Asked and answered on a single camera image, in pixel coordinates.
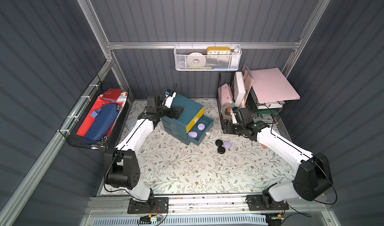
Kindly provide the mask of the teal drawer cabinet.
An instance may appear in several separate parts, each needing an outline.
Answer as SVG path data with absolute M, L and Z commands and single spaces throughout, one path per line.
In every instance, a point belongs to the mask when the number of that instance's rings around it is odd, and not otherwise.
M 184 144 L 189 145 L 191 142 L 187 139 L 186 126 L 192 117 L 204 106 L 181 94 L 177 94 L 173 99 L 172 107 L 182 107 L 184 110 L 177 120 L 167 116 L 163 117 L 164 129 Z

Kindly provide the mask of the purple earphone case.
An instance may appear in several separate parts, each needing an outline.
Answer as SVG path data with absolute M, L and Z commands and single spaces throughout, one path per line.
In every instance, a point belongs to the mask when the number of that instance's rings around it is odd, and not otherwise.
M 206 126 L 205 126 L 205 124 L 200 123 L 200 124 L 198 124 L 197 128 L 198 128 L 199 131 L 204 131 Z
M 225 141 L 223 143 L 223 147 L 228 150 L 228 149 L 230 149 L 232 147 L 232 143 L 229 142 L 229 141 Z
M 188 132 L 188 136 L 195 139 L 198 136 L 198 133 L 195 131 L 190 131 Z

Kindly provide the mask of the yellow top drawer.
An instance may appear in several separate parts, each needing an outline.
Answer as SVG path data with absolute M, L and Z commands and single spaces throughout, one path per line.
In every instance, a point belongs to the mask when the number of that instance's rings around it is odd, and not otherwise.
M 190 122 L 187 124 L 186 126 L 186 132 L 188 133 L 192 128 L 193 126 L 199 121 L 199 119 L 204 115 L 204 112 L 205 112 L 205 107 L 202 107 L 198 113 L 196 113 L 192 119 L 190 120 Z

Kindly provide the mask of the black earphone case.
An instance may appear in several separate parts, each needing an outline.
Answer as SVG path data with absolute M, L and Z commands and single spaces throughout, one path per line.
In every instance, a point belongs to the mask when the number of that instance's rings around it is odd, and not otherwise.
M 221 147 L 223 145 L 223 141 L 222 140 L 216 140 L 215 144 L 216 144 L 216 146 Z
M 219 154 L 224 154 L 226 152 L 226 149 L 223 146 L 218 147 L 217 149 Z

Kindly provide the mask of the teal drawer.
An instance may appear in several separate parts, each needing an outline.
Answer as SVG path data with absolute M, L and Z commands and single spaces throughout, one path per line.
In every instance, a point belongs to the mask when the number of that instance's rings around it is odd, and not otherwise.
M 214 120 L 202 115 L 201 118 L 197 121 L 197 123 L 192 127 L 192 129 L 187 134 L 187 139 L 199 146 L 207 133 L 213 127 Z

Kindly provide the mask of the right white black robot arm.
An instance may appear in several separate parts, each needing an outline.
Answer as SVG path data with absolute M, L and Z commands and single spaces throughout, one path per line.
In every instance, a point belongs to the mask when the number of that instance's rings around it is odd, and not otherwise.
M 264 204 L 296 198 L 311 202 L 334 188 L 329 160 L 324 154 L 302 149 L 279 135 L 269 124 L 254 121 L 248 109 L 237 109 L 228 119 L 223 119 L 222 130 L 225 134 L 241 136 L 266 146 L 295 170 L 292 181 L 276 183 L 263 190 Z

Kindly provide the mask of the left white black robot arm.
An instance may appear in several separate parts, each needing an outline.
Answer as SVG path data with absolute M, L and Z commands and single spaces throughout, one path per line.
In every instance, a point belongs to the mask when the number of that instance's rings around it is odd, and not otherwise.
M 165 116 L 180 116 L 183 109 L 172 107 L 176 95 L 175 91 L 167 91 L 164 99 L 155 103 L 154 107 L 151 107 L 150 103 L 154 103 L 157 98 L 147 98 L 147 106 L 137 117 L 128 136 L 113 149 L 105 152 L 103 187 L 107 192 L 125 191 L 134 201 L 140 203 L 147 202 L 152 197 L 153 191 L 140 181 L 141 170 L 137 152 L 160 119 Z

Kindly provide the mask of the clear packing tape roll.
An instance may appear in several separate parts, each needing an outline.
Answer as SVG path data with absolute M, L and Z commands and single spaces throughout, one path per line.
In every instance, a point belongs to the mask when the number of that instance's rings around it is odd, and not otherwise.
M 235 105 L 233 103 L 224 103 L 221 105 L 221 114 L 225 120 L 232 120 L 234 107 Z

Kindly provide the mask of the pink pouch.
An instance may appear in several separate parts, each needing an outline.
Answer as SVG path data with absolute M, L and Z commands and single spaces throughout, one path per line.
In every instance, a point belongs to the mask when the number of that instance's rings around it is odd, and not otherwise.
M 233 96 L 232 96 L 232 91 L 230 86 L 228 84 L 223 84 L 220 87 L 220 90 L 221 90 L 221 96 L 220 96 L 221 106 L 224 106 L 224 105 L 233 106 L 234 102 L 233 102 Z

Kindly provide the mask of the white design book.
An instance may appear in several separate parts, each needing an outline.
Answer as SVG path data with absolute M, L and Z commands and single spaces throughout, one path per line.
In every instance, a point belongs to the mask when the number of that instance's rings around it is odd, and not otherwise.
M 246 88 L 242 72 L 235 73 L 232 90 L 235 106 L 240 107 L 246 94 Z

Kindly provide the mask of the white tape roll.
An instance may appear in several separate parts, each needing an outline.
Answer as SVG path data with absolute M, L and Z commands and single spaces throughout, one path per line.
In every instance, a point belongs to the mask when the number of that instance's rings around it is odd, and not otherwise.
M 189 67 L 205 67 L 206 56 L 202 53 L 191 53 L 187 55 L 186 63 Z

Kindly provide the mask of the red folder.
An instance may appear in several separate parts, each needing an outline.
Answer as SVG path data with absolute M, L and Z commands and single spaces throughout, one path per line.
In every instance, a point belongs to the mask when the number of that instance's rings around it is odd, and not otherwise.
M 128 97 L 128 93 L 123 91 L 122 89 L 110 88 L 107 91 L 103 92 L 101 95 L 97 97 L 95 103 L 92 105 L 90 111 L 88 112 L 87 116 L 83 120 L 79 129 L 77 130 L 76 135 L 80 137 L 85 136 L 91 124 L 94 122 L 95 120 L 94 118 L 99 114 L 99 110 L 103 105 L 116 103 L 120 106 L 119 110 L 121 112 L 125 103 L 127 102 L 127 97 Z M 111 134 L 114 124 L 109 128 L 105 136 L 109 136 Z

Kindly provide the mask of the blue zip pouch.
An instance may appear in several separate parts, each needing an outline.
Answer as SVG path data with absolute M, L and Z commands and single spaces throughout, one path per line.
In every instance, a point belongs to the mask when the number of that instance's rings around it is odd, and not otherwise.
M 116 103 L 110 103 L 100 108 L 99 114 L 94 118 L 94 122 L 84 136 L 86 144 L 99 142 L 106 135 L 119 115 L 119 107 Z

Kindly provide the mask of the pink foam board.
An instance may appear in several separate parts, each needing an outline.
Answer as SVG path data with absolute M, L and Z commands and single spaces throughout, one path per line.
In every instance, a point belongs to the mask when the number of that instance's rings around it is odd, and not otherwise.
M 299 100 L 301 97 L 279 68 L 250 71 L 259 103 Z

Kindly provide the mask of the yellow clock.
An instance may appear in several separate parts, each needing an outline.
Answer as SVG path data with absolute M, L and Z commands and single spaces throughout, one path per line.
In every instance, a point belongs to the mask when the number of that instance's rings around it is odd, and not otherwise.
M 207 55 L 231 55 L 230 47 L 208 47 Z

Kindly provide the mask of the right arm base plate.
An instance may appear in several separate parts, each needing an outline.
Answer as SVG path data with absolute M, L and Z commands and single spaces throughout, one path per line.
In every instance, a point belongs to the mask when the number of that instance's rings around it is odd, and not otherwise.
M 280 210 L 284 212 L 289 209 L 288 204 L 284 201 L 276 202 L 267 195 L 248 195 L 245 202 L 250 211 Z

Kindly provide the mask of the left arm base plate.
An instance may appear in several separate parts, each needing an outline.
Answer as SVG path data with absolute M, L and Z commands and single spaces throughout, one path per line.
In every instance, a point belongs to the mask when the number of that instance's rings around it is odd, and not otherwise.
M 130 199 L 127 214 L 166 214 L 169 211 L 168 197 L 155 197 L 146 202 Z

